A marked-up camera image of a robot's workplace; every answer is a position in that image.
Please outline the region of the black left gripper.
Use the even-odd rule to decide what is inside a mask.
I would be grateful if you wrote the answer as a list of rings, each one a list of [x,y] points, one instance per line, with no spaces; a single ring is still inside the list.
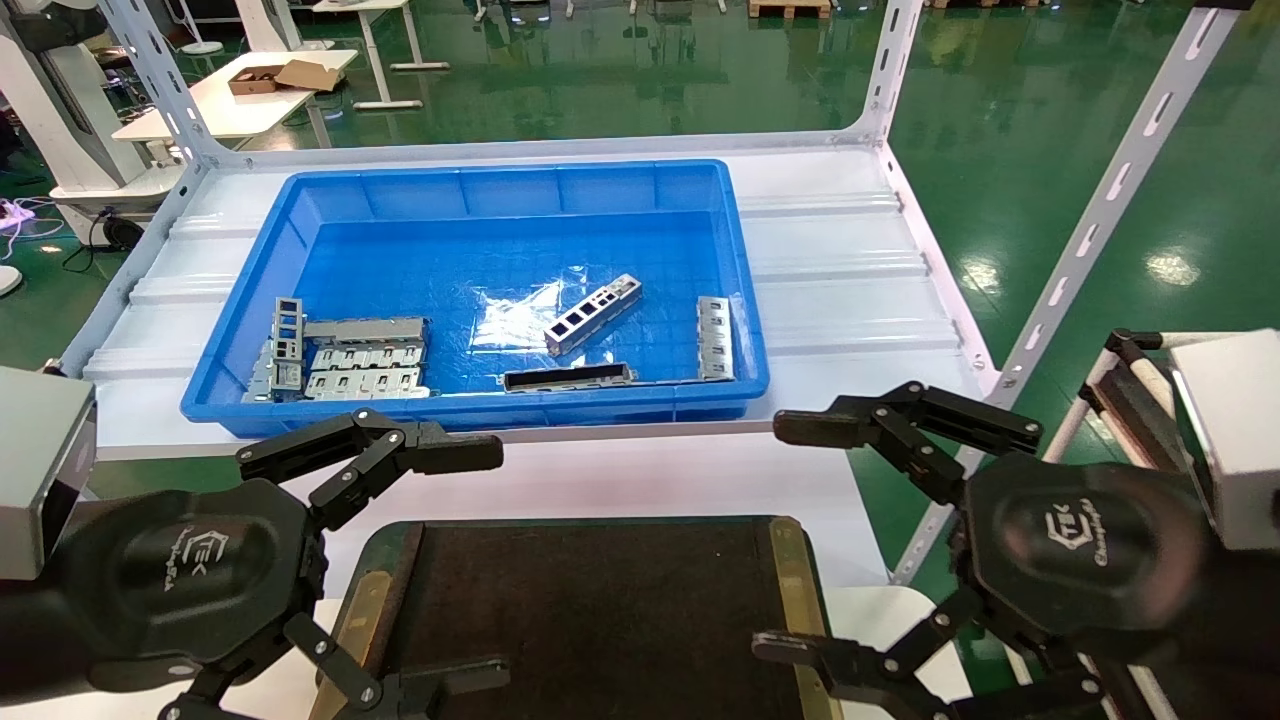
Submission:
[[[328,569],[317,524],[340,529],[408,473],[488,471],[503,461],[495,436],[453,436],[435,421],[398,423],[361,407],[241,450],[247,482],[234,488],[108,503],[55,551],[84,684],[145,691],[188,667],[197,673],[191,717],[236,719],[221,706],[227,692],[298,650],[342,696],[338,719],[436,719],[454,694],[506,685],[503,657],[376,679],[311,615]],[[276,487],[332,465],[310,511]]]

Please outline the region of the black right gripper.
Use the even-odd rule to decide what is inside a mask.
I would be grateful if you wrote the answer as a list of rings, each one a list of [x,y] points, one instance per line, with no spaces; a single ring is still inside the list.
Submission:
[[[876,396],[838,396],[826,410],[781,410],[786,445],[874,450],[938,505],[963,496],[970,544],[960,588],[887,651],[856,641],[759,632],[753,655],[814,670],[832,700],[892,719],[1047,719],[1101,705],[1084,666],[1028,685],[945,701],[916,676],[966,624],[986,621],[1023,646],[1137,661],[1171,653],[1196,601],[1213,533],[1194,482],[1121,462],[1068,465],[1027,455],[965,469],[933,441],[1001,456],[1033,454],[1042,425],[1027,416],[910,380]]]

